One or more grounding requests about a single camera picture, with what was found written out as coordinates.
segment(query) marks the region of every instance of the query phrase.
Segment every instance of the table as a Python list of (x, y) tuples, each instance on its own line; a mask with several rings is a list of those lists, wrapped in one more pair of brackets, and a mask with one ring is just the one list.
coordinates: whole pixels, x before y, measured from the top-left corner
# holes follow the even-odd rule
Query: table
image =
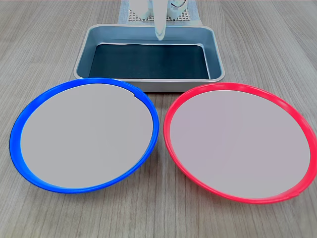
[[(317, 1), (198, 1), (226, 76), (293, 105), (317, 133)], [(116, 24), (120, 1), (0, 1), (0, 237), (315, 238), (317, 182), (299, 197), (256, 206), (199, 188), (175, 166), (164, 116), (179, 94), (149, 94), (161, 121), (156, 147), (107, 189), (65, 195), (31, 185), (9, 153), (12, 126), (35, 97), (73, 80), (87, 28)]]

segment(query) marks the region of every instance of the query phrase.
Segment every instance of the gray tray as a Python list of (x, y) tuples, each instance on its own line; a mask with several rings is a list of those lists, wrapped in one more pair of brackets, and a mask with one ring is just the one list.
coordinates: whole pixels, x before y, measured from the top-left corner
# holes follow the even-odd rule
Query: gray tray
[[(179, 71), (179, 75), (184, 75), (180, 69), (182, 69), (182, 64), (188, 64), (189, 62), (194, 62), (196, 55), (186, 57), (186, 55), (180, 55), (178, 62), (175, 62), (174, 59), (169, 61), (168, 57), (164, 57), (164, 63), (160, 64), (167, 65), (169, 67), (175, 65), (174, 78), (115, 78), (110, 77), (107, 74), (98, 75), (94, 74), (94, 77), (110, 77), (120, 81), (128, 82), (144, 92), (185, 92), (193, 87), (218, 82), (224, 78), (224, 69), (220, 59), (216, 39), (214, 32), (206, 26), (177, 26), (171, 25), (167, 26), (165, 38), (163, 41), (158, 41), (155, 36), (154, 27), (150, 25), (111, 25), (111, 24), (99, 24), (92, 26), (88, 29), (88, 32), (85, 36), (82, 48), (80, 50), (76, 65), (74, 68), (74, 76), (77, 79), (91, 77), (91, 70), (93, 63), (96, 63), (96, 60), (102, 59), (102, 57), (96, 57), (96, 48), (100, 45), (147, 45), (147, 46), (199, 46), (203, 50), (203, 60), (206, 63), (207, 68), (207, 77), (205, 79), (200, 78), (175, 78), (175, 72)], [(128, 59), (131, 59), (131, 63), (134, 63), (134, 56), (129, 56)], [(116, 59), (109, 63), (119, 62), (120, 60)], [(101, 70), (107, 69), (109, 64), (106, 62), (100, 62)], [(149, 65), (149, 59), (144, 60), (144, 64), (141, 63), (137, 67), (146, 68)]]

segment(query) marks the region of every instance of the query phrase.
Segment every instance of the white mesh platform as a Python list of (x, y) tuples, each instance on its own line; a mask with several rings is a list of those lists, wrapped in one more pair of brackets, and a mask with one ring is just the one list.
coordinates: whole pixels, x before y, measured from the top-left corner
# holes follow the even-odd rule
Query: white mesh platform
[[(170, 17), (166, 17), (167, 21), (190, 21), (190, 15), (188, 9), (186, 9), (177, 19), (172, 19)], [(134, 12), (129, 10), (128, 21), (154, 21), (154, 17), (150, 16), (145, 20), (139, 18)]]

